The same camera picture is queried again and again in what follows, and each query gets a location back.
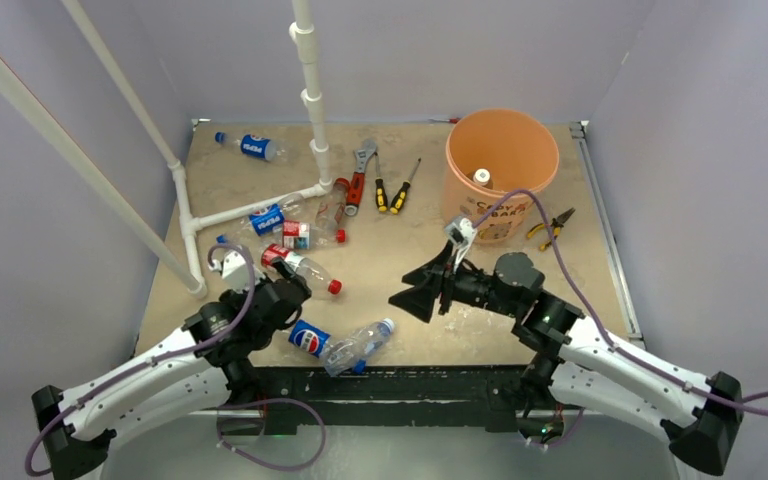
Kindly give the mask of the gold red label bottle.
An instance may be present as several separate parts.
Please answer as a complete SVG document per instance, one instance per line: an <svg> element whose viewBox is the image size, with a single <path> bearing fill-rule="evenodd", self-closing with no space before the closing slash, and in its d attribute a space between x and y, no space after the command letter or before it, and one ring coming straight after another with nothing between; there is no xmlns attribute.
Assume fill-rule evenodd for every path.
<svg viewBox="0 0 768 480"><path fill-rule="evenodd" d="M492 177L490 172L485 168L479 168L476 171L474 171L471 175L472 181L481 187L484 188L491 188L492 187Z"/></svg>

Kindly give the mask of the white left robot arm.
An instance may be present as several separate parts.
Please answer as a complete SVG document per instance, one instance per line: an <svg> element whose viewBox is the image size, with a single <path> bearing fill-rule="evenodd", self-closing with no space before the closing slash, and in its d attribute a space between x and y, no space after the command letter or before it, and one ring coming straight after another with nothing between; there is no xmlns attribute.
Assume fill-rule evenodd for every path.
<svg viewBox="0 0 768 480"><path fill-rule="evenodd" d="M283 260L277 279L255 282L204 304L155 347L107 374L69 389L47 385L31 401L39 434L25 458L28 475L78 479L98 470L116 441L204 408L244 409L257 399L249 359L298 320L309 281Z"/></svg>

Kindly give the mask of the orange plastic bin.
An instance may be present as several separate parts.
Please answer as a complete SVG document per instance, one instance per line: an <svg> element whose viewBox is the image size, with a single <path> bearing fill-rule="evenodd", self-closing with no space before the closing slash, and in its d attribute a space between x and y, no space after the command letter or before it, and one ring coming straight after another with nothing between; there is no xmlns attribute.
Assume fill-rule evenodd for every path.
<svg viewBox="0 0 768 480"><path fill-rule="evenodd" d="M478 244L500 244L526 221L533 206L525 194L490 208L505 194L527 189L538 194L555 178L560 166L557 143L542 123L528 114L495 108L468 114L454 124L445 143L445 169L440 209L448 222L458 215L481 220ZM487 169L492 187L472 181L472 173Z"/></svg>

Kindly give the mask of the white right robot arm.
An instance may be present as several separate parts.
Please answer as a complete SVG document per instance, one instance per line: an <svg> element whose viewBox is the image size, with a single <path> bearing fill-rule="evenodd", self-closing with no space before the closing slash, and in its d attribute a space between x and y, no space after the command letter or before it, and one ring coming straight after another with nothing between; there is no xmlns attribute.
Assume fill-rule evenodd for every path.
<svg viewBox="0 0 768 480"><path fill-rule="evenodd" d="M597 411L663 441L684 464L723 475L743 416L706 396L735 401L739 381L724 372L707 377L677 367L601 334L592 317L547 291L544 280L524 253L500 256L487 273L456 265L447 244L405 274L407 289L388 302L423 322L453 303L512 318L512 334L535 354L514 390L527 409L561 403Z"/></svg>

